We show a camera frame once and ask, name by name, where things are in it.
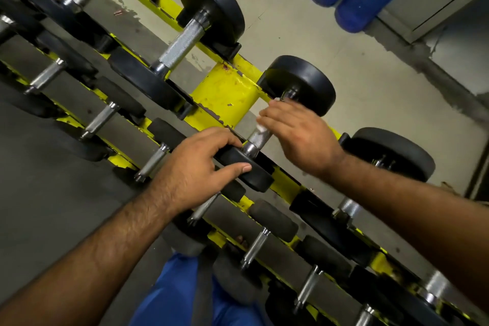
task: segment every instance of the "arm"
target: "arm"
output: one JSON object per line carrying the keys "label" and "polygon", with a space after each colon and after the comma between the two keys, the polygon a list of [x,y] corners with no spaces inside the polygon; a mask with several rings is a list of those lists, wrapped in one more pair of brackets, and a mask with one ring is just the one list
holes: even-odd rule
{"label": "arm", "polygon": [[489,310],[489,209],[346,154],[327,124],[295,102],[271,101],[257,121],[297,167],[355,200]]}
{"label": "arm", "polygon": [[214,170],[221,147],[241,142],[210,128],[183,141],[149,187],[0,307],[0,324],[98,324],[133,268],[172,218],[203,203],[247,163]]}

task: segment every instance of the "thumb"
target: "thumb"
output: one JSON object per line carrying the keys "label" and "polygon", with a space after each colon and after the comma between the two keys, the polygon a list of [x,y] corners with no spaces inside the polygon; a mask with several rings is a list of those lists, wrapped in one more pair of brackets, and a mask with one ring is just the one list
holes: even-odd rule
{"label": "thumb", "polygon": [[251,170],[251,165],[247,162],[236,162],[215,171],[212,175],[213,185],[220,190],[224,188],[230,181],[238,178],[241,174]]}

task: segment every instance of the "gray floor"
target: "gray floor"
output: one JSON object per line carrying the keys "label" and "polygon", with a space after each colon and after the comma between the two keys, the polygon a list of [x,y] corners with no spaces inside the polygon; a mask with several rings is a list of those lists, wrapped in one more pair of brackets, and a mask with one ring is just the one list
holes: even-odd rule
{"label": "gray floor", "polygon": [[[114,16],[117,10],[119,6],[112,0],[94,0],[88,6],[89,14],[103,26],[107,26],[148,61],[155,60],[166,44],[130,13]],[[187,135],[194,132],[186,123],[178,121],[171,113],[154,105],[112,72],[107,62],[90,48],[69,37],[51,21],[47,21],[46,25],[79,49],[102,74],[140,100],[148,109],[147,116],[150,119],[161,117]],[[20,38],[12,39],[1,46],[0,58],[11,63],[28,78],[33,78],[49,62]],[[205,72],[196,70],[184,61],[172,75],[172,79],[191,92],[204,76]],[[59,77],[46,93],[69,107],[85,123],[103,107],[94,94],[82,88],[68,75]],[[4,104],[0,104],[0,109],[0,152],[4,165],[0,176],[3,191],[0,203],[0,253],[3,258],[0,262],[1,301],[96,228],[129,198],[130,192],[112,177],[112,164],[109,162],[89,163],[59,150],[53,144],[46,127],[48,120],[35,119]],[[253,126],[254,116],[248,113],[237,127],[237,131],[245,135]],[[139,165],[156,149],[153,142],[120,117],[112,119],[101,134]],[[279,150],[276,143],[267,146],[272,153]],[[286,170],[297,173],[298,177],[307,178],[308,187],[314,187],[315,192],[325,201],[337,201],[336,204],[339,202],[341,196],[331,188],[302,175],[298,170],[289,169],[290,165],[285,160],[276,161],[286,167]],[[247,195],[252,199],[259,196],[252,191],[248,191]],[[300,223],[299,236],[311,233],[309,227],[289,213],[286,205],[276,194],[268,192],[260,197],[268,199]],[[244,235],[248,241],[252,241],[259,231],[259,227],[253,221],[225,200],[219,200],[213,206],[208,218],[230,235]],[[370,219],[368,215],[365,215],[364,224],[367,227],[364,231],[369,232],[377,242],[383,241],[384,247],[398,255],[400,260],[420,276],[430,270],[429,263],[419,255],[416,256],[413,249],[404,241],[390,235],[387,227],[379,226],[378,221]],[[155,242],[122,289],[103,324],[127,323],[170,253],[169,247],[162,239]],[[295,287],[301,285],[310,268],[277,240],[270,240],[260,256]],[[356,301],[326,279],[321,281],[312,300],[343,325],[352,323],[359,308]]]}

